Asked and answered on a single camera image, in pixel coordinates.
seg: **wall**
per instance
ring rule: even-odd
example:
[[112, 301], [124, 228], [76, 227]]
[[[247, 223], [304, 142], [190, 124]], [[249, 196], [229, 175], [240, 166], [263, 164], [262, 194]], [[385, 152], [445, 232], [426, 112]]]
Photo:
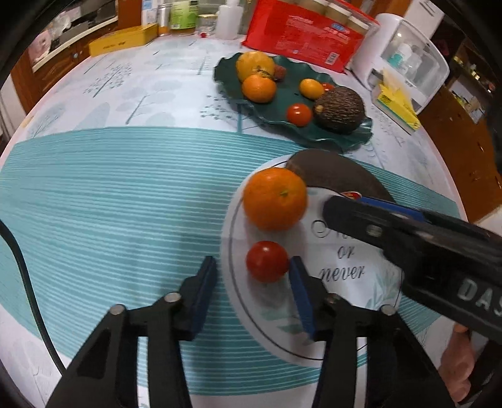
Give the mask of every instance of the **wall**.
[[429, 0], [413, 0], [404, 15], [427, 38], [432, 37], [443, 16], [444, 13]]
[[0, 90], [0, 114], [4, 119], [10, 139], [26, 117], [10, 75]]
[[476, 224], [486, 230], [502, 235], [502, 207], [497, 208]]

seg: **red package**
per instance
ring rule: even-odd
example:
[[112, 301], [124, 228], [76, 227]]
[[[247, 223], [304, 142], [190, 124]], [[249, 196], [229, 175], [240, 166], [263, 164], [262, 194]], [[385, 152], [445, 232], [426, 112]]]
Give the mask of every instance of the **red package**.
[[[358, 16], [363, 15], [347, 6]], [[243, 44], [343, 72], [363, 39], [362, 34], [303, 7], [280, 0], [259, 0]]]

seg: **tangerine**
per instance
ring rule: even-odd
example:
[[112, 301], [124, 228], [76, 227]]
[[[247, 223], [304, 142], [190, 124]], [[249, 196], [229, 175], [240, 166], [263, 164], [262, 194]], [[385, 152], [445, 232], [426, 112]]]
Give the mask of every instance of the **tangerine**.
[[324, 87], [315, 79], [304, 79], [300, 82], [300, 93], [305, 98], [316, 100], [324, 94]]
[[242, 193], [248, 219], [263, 231], [283, 231], [300, 221], [307, 209], [307, 186], [292, 171], [271, 167], [255, 173]]
[[270, 102], [274, 98], [276, 91], [276, 83], [260, 74], [250, 75], [242, 83], [242, 93], [244, 96], [259, 104]]

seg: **green leaf-shaped plate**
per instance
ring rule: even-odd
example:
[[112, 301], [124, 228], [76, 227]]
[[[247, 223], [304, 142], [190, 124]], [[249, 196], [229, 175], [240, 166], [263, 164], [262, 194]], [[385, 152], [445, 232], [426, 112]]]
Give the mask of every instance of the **green leaf-shaped plate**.
[[312, 121], [307, 126], [299, 128], [286, 119], [286, 110], [292, 104], [305, 104], [312, 108], [314, 103], [303, 97], [298, 91], [302, 79], [311, 78], [319, 82], [329, 82], [336, 85], [328, 74], [314, 71], [304, 62], [293, 62], [290, 59], [277, 55], [272, 57], [276, 64], [286, 68], [286, 78], [277, 82], [277, 93], [268, 104], [256, 104], [246, 99], [240, 89], [235, 63], [242, 53], [237, 53], [231, 58], [222, 58], [214, 68], [214, 80], [221, 84], [226, 97], [238, 105], [249, 108], [252, 113], [265, 123], [280, 125], [293, 130], [305, 142], [333, 142], [343, 152], [355, 149], [359, 144], [366, 143], [371, 137], [372, 120], [366, 117], [361, 125], [352, 133], [342, 135], [331, 132], [316, 125]]

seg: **yellow tin box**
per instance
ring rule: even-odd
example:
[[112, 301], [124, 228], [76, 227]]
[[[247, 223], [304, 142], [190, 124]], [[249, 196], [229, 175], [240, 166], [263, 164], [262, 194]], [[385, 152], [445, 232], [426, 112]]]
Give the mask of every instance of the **yellow tin box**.
[[124, 28], [92, 41], [89, 44], [89, 54], [95, 57], [111, 51], [139, 47], [148, 44], [155, 37], [157, 37], [157, 24]]

